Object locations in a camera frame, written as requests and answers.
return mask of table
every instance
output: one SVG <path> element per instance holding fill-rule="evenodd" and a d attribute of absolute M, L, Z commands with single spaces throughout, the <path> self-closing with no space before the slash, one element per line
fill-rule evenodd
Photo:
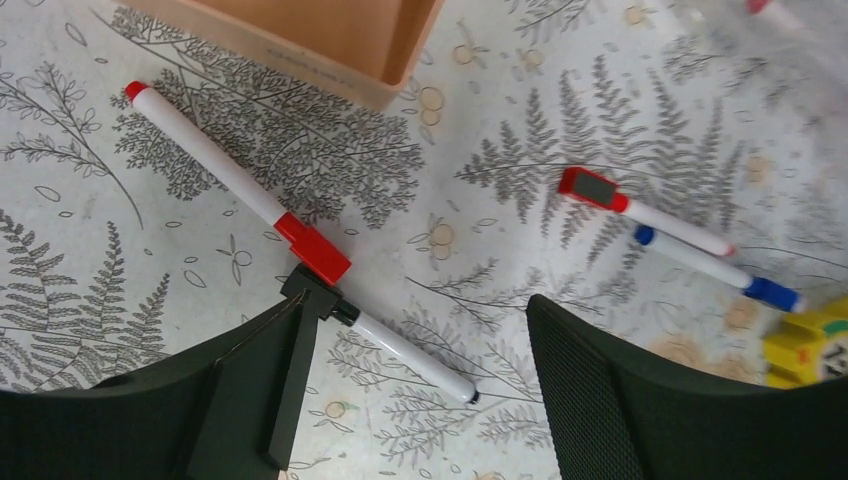
<path fill-rule="evenodd" d="M 0 0 L 2 388 L 90 386 L 281 300 L 286 243 L 132 111 L 135 79 L 350 255 L 349 298 L 483 393 L 458 405 L 322 324 L 281 478 L 558 478 L 532 293 L 761 381 L 776 312 L 555 193 L 564 166 L 588 164 L 726 234 L 752 273 L 814 304 L 845 293 L 844 177 L 816 153 L 827 118 L 793 72 L 675 15 L 656 0 L 450 0 L 378 114 L 104 0 Z"/>

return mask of black plastic part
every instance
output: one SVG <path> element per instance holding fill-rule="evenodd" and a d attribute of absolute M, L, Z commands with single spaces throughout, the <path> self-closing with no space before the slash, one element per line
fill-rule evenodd
<path fill-rule="evenodd" d="M 0 479 L 276 480 L 277 466 L 261 455 L 263 430 L 273 423 L 274 435 L 294 436 L 305 383 L 295 381 L 282 399 L 271 393 L 307 375 L 315 341 L 308 324 L 317 319 L 295 295 L 88 390 L 0 391 Z M 276 419 L 272 408 L 282 412 Z M 276 451 L 278 465 L 289 454 Z"/>
<path fill-rule="evenodd" d="M 593 202 L 609 207 L 615 198 L 616 186 L 614 183 L 603 178 L 580 172 L 574 179 L 572 193 L 581 198 L 588 198 Z"/>
<path fill-rule="evenodd" d="M 289 467 L 317 333 L 318 316 L 307 298 L 297 335 L 287 338 L 283 346 L 292 349 L 292 355 L 288 364 L 280 365 L 274 396 L 279 400 L 269 403 L 271 411 L 267 417 L 268 430 L 260 450 L 266 461 L 280 470 L 287 470 Z"/>
<path fill-rule="evenodd" d="M 192 441 L 187 437 L 185 443 L 187 477 L 254 478 L 288 467 L 298 418 L 291 414 L 280 417 L 278 412 L 300 411 L 309 369 L 295 356 L 300 353 L 311 359 L 318 320 L 298 315 L 285 325 L 275 326 L 275 318 L 215 361 L 195 412 L 195 438 Z M 292 375 L 294 370 L 302 373 Z M 302 378 L 288 384 L 295 380 L 291 377 Z M 285 390 L 288 396 L 282 395 Z M 270 463 L 274 468 L 269 468 L 260 465 L 256 445 L 261 437 L 272 433 L 287 441 L 279 442 L 282 448 L 271 449 L 271 454 L 267 440 L 262 442 L 263 457 L 274 460 Z"/>
<path fill-rule="evenodd" d="M 321 320 L 335 313 L 342 299 L 341 290 L 327 285 L 318 275 L 312 273 L 304 264 L 299 264 L 283 283 L 280 293 L 294 297 L 309 292 L 309 304 Z"/>
<path fill-rule="evenodd" d="M 534 295 L 527 325 L 563 478 L 845 478 L 848 377 L 789 390 L 666 360 Z"/>
<path fill-rule="evenodd" d="M 341 299 L 339 300 L 336 311 L 333 312 L 333 318 L 348 327 L 352 327 L 356 323 L 356 319 L 359 318 L 359 313 L 359 309 L 356 306 L 345 299 Z"/>

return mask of wooden box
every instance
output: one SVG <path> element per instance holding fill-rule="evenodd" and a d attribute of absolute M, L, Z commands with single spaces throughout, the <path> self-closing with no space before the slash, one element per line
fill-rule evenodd
<path fill-rule="evenodd" d="M 444 0 L 119 0 L 355 103 L 406 86 Z"/>

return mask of whiteboard marker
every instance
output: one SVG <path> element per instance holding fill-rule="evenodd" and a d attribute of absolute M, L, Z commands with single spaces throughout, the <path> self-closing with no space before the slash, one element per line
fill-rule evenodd
<path fill-rule="evenodd" d="M 806 309 L 806 302 L 798 292 L 771 280 L 755 277 L 651 227 L 640 225 L 633 236 L 649 250 L 659 252 L 736 287 L 748 298 L 784 312 L 801 313 Z"/>
<path fill-rule="evenodd" d="M 565 169 L 559 193 L 650 225 L 713 255 L 726 257 L 736 251 L 730 242 L 718 235 L 629 198 L 618 191 L 615 183 L 582 167 Z"/>
<path fill-rule="evenodd" d="M 215 178 L 273 226 L 289 242 L 291 252 L 330 285 L 350 268 L 350 261 L 314 227 L 307 227 L 226 152 L 180 113 L 155 89 L 141 82 L 126 87 L 132 106 L 162 130 Z"/>

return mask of yellow object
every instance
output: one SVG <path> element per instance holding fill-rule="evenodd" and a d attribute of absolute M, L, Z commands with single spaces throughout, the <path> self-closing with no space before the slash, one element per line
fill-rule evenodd
<path fill-rule="evenodd" d="M 766 384 L 795 388 L 848 373 L 848 297 L 818 312 L 787 314 L 763 340 Z"/>

